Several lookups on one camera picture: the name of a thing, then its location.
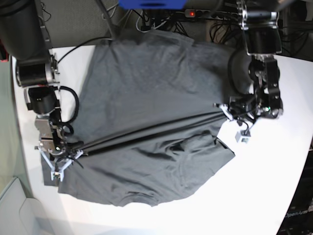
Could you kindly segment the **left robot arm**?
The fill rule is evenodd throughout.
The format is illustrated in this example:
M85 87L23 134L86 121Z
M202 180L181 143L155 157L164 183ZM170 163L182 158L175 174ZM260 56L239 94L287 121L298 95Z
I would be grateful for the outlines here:
M258 118L276 119L283 113L280 96L280 70L275 55L282 51L279 35L279 13L260 6L255 0L238 0L239 26L243 32L253 92L239 90L227 105L230 117L254 123Z

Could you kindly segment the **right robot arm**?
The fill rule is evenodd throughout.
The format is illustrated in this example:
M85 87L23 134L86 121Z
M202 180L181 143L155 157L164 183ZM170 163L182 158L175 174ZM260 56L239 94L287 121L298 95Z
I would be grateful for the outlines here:
M58 63L49 52L49 34L33 0L2 0L0 2L0 42L16 59L17 84L24 88L28 110L36 114L35 127L40 133L38 150L52 169L59 172L82 155L76 148L81 142L70 143L71 123L77 118L79 98L66 86L58 85L55 74ZM72 117L63 121L57 92L73 95Z

